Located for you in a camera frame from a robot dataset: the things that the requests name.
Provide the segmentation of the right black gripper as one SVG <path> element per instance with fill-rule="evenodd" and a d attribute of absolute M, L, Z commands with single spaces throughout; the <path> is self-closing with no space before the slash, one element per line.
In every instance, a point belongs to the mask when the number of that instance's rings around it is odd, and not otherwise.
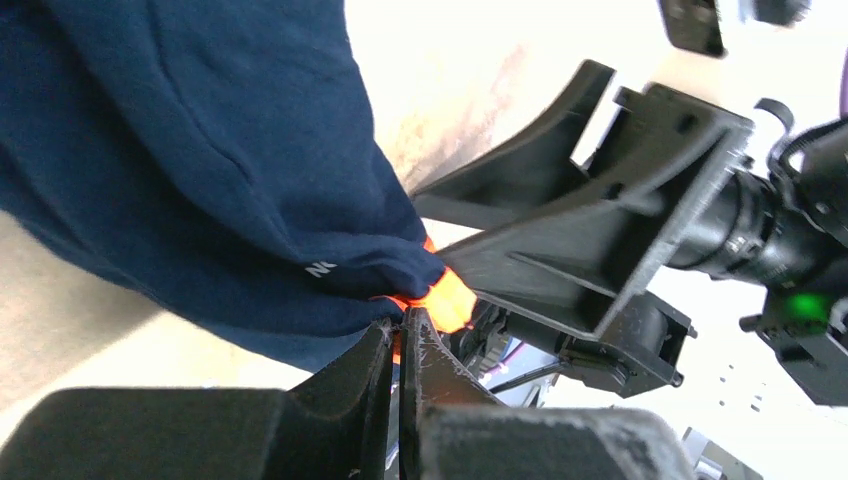
<path fill-rule="evenodd" d="M 753 329 L 769 339 L 835 333 L 847 294 L 847 235 L 825 177 L 838 126 L 792 172 L 745 167 L 751 121 L 663 85 L 622 89 L 585 171 L 572 153 L 615 70 L 583 61 L 523 130 L 412 197 L 424 218 L 477 229 L 441 257 L 482 299 L 583 340 L 667 332 L 648 281 L 663 266 L 766 287 Z"/>

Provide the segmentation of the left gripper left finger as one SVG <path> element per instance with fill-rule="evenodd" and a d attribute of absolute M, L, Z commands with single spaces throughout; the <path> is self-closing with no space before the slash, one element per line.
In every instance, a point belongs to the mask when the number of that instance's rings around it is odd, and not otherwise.
<path fill-rule="evenodd" d="M 379 479 L 392 334 L 371 326 L 289 391 L 74 388 L 27 413 L 5 479 Z"/>

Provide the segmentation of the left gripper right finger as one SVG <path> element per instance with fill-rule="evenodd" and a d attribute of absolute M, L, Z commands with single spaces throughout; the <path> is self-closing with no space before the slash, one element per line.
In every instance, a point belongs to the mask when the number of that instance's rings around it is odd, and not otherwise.
<path fill-rule="evenodd" d="M 443 345 L 428 314 L 403 321 L 403 479 L 691 479 L 672 429 L 626 408 L 509 407 Z"/>

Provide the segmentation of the navy orange boxer briefs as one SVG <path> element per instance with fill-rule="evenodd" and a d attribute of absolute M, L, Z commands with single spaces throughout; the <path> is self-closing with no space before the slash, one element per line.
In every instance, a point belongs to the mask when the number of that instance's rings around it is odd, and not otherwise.
<path fill-rule="evenodd" d="M 374 138 L 341 1 L 5 1 L 1 207 L 61 259 L 314 372 L 477 299 Z"/>

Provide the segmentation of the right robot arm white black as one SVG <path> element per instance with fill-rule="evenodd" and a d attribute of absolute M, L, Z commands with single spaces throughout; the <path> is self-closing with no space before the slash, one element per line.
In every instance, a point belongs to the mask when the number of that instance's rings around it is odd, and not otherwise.
<path fill-rule="evenodd" d="M 683 381 L 696 332 L 650 293 L 662 267 L 767 289 L 742 318 L 815 403 L 847 402 L 847 123 L 793 136 L 778 123 L 767 177 L 752 120 L 671 87 L 622 88 L 585 165 L 572 153 L 614 70 L 583 62 L 530 125 L 413 196 L 419 215 L 473 229 L 441 257 L 549 371 L 628 398 Z"/>

